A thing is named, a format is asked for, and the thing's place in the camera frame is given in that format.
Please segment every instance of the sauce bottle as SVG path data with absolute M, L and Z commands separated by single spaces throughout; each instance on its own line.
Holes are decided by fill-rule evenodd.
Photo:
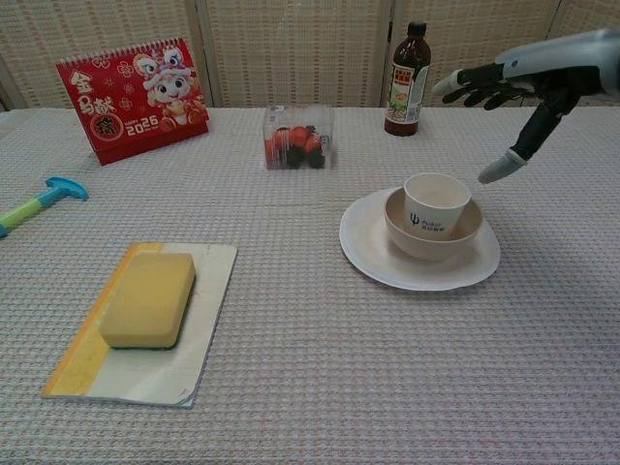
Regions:
M 430 65 L 430 47 L 424 40 L 425 33 L 425 22 L 410 22 L 407 39 L 394 52 L 384 129 L 395 136 L 412 136 L 418 131 Z

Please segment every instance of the paper cup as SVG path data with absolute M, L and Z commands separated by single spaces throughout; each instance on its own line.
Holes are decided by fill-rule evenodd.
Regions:
M 405 181 L 405 225 L 409 233 L 448 240 L 463 207 L 471 199 L 465 184 L 437 172 L 423 172 Z

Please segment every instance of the white plate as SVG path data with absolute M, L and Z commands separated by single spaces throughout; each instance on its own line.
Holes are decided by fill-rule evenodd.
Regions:
M 488 278 L 500 264 L 500 244 L 483 220 L 470 247 L 456 257 L 433 263 L 416 260 L 389 238 L 384 204 L 394 189 L 354 201 L 340 221 L 340 245 L 362 273 L 408 291 L 447 291 L 472 286 Z

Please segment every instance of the bottle cap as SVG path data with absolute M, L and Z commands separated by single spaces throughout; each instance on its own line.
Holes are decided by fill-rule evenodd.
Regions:
M 426 23 L 422 21 L 411 21 L 407 27 L 408 36 L 423 36 L 426 34 Z

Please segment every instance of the beige bowl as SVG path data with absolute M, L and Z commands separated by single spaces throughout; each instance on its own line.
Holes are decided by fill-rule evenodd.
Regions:
M 476 238 L 482 225 L 482 212 L 474 201 L 463 208 L 449 240 L 430 240 L 405 231 L 405 190 L 401 187 L 387 198 L 384 214 L 389 236 L 400 250 L 416 259 L 439 262 L 459 254 Z

